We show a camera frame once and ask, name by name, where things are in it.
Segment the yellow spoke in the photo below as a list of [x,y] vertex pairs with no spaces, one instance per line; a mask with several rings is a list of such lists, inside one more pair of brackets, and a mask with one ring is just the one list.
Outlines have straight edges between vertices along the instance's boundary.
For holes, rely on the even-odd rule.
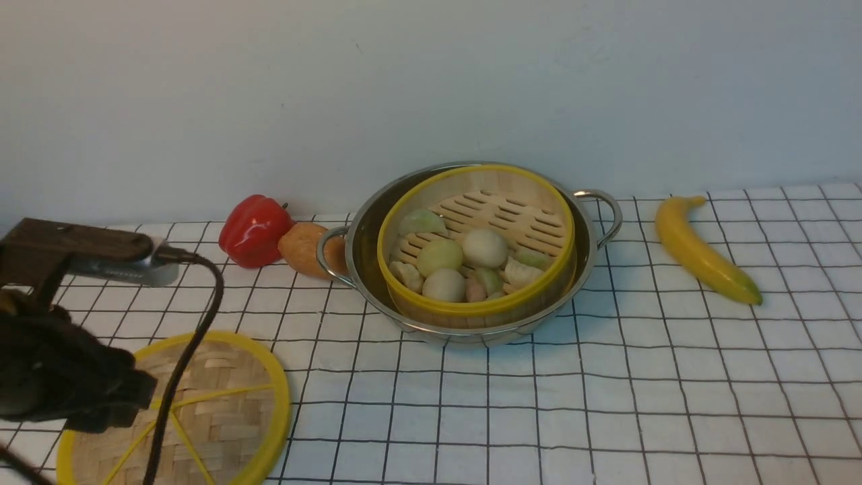
[[126,452],[122,454],[122,457],[120,457],[120,461],[118,461],[116,465],[114,465],[114,468],[111,469],[110,473],[108,473],[108,477],[105,478],[104,485],[108,485],[111,480],[114,480],[114,476],[119,473],[120,468],[122,468],[122,465],[126,464],[128,458],[132,456],[132,451],[134,451],[134,449],[137,448],[139,444],[141,444],[141,441],[147,438],[147,435],[150,434],[154,427],[156,427],[155,421],[147,425],[147,428],[144,429],[144,432],[141,433],[141,435],[132,442],[132,445],[129,446],[128,450],[126,450]]
[[191,453],[191,458],[195,460],[197,463],[197,467],[201,470],[203,474],[203,479],[207,481],[209,485],[216,485],[213,482],[213,478],[209,476],[209,472],[207,471],[207,467],[203,465],[203,460],[195,451],[195,446],[191,443],[188,435],[185,434],[185,430],[183,429],[183,425],[179,423],[179,419],[177,419],[177,415],[171,412],[171,422],[173,423],[173,427],[177,429],[177,434],[179,435],[179,439],[183,441],[185,447],[189,449],[189,453]]
[[223,391],[215,391],[214,393],[200,395],[200,396],[190,398],[187,400],[181,400],[180,402],[171,406],[171,409],[177,409],[178,407],[188,406],[189,404],[195,404],[197,402],[201,402],[201,401],[205,401],[205,400],[220,398],[222,396],[229,396],[230,394],[251,393],[252,391],[262,391],[264,389],[272,389],[272,384],[264,384],[262,386],[254,386],[254,387],[237,387],[235,389],[225,389]]

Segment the bamboo steamer lid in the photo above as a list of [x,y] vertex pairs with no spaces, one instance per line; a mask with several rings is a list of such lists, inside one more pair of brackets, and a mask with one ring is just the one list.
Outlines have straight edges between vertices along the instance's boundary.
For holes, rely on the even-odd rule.
[[[135,353],[136,366],[159,380],[149,410],[130,428],[101,434],[64,431],[57,476],[62,485],[143,482],[161,396],[191,334]],[[160,485],[262,483],[287,439],[290,394],[281,364],[248,337],[212,331],[198,346],[174,397]]]
[[[401,222],[417,209],[443,219],[448,235],[402,235]],[[408,289],[390,270],[393,261],[416,265],[422,249],[433,241],[463,244],[474,229],[502,236],[509,253],[531,249],[550,258],[550,266],[524,288],[513,287],[504,270],[491,268],[506,293],[478,302],[445,302]],[[405,317],[452,329],[482,329],[512,324],[546,309],[569,291],[577,279],[574,218],[562,193],[544,177],[524,168],[483,164],[438,173],[407,191],[389,210],[378,233],[377,260],[392,303]],[[460,272],[475,267],[468,261]]]

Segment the white wall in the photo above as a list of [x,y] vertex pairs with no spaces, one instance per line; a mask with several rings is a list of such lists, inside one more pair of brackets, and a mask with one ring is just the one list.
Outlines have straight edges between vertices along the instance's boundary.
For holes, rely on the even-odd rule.
[[6,0],[0,223],[343,212],[463,159],[617,195],[862,177],[860,24],[859,0]]

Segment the stainless steel pot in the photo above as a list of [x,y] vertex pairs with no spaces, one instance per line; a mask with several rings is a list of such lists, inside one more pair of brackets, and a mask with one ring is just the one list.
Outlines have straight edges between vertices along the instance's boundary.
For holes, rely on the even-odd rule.
[[[574,297],[584,285],[595,265],[596,254],[605,244],[610,242],[622,226],[622,210],[616,200],[605,192],[598,190],[582,190],[568,192],[559,184],[557,187],[572,208],[575,218],[575,257],[578,258],[577,279],[569,293],[564,295],[544,311],[524,318],[517,322],[485,329],[448,329],[416,322],[402,316],[395,308],[386,287],[383,275],[377,264],[377,239],[380,226],[389,209],[411,188],[423,180],[446,170],[456,167],[483,165],[485,162],[455,162],[423,168],[392,181],[359,209],[353,222],[327,231],[317,244],[317,261],[335,279],[349,287],[355,288],[386,317],[392,320],[402,331],[412,334],[428,343],[453,347],[490,347],[512,342],[534,331],[542,322],[552,318]],[[614,213],[614,222],[607,234],[598,241],[592,222],[579,202],[581,198],[597,198],[608,204]],[[347,270],[349,276],[337,274],[323,257],[323,247],[326,241],[336,236],[345,236],[347,247]]]

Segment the yellow banana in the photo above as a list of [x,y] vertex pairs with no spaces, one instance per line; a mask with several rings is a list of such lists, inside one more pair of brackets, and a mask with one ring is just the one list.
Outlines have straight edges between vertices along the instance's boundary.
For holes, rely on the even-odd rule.
[[757,284],[741,269],[705,243],[689,225],[689,211],[706,203],[703,197],[671,197],[655,215],[655,229],[667,252],[704,285],[734,301],[760,305]]

